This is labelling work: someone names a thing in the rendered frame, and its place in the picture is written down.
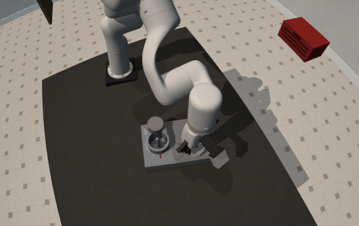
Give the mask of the white toothed gear with red arrow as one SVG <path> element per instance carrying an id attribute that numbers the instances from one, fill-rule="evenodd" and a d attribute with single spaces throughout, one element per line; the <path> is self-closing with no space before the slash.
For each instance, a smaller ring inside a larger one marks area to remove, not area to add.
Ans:
<path id="1" fill-rule="evenodd" d="M 199 157 L 204 153 L 205 147 L 199 143 L 195 148 L 191 149 L 191 156 Z"/>

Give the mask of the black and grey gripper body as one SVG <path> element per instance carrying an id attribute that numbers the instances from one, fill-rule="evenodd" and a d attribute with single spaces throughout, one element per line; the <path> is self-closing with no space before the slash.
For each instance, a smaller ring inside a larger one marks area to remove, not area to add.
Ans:
<path id="1" fill-rule="evenodd" d="M 215 127 L 213 128 L 213 130 L 211 132 L 209 132 L 207 134 L 210 135 L 214 131 L 214 129 L 215 129 Z M 204 134 L 204 135 L 207 135 L 207 134 Z M 183 142 L 186 140 L 188 142 L 188 147 L 190 149 L 193 149 L 200 143 L 199 139 L 202 138 L 203 136 L 200 134 L 196 134 L 193 131 L 189 130 L 188 122 L 187 122 L 183 128 L 181 140 Z"/>

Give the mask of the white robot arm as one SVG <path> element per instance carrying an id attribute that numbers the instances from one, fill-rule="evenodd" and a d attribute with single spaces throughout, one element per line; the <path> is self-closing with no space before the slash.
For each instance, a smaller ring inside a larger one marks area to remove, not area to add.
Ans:
<path id="1" fill-rule="evenodd" d="M 156 55 L 162 41 L 180 24 L 173 1 L 100 1 L 104 4 L 106 15 L 100 25 L 109 57 L 109 75 L 122 79 L 132 73 L 128 41 L 122 34 L 137 30 L 144 24 L 147 38 L 142 52 L 142 65 L 156 99 L 162 105 L 170 106 L 189 96 L 188 127 L 200 135 L 211 132 L 223 96 L 211 80 L 205 65 L 194 60 L 162 75 L 157 68 Z M 225 149 L 218 146 L 208 134 L 199 141 L 210 152 L 209 157 L 217 169 L 229 160 Z"/>

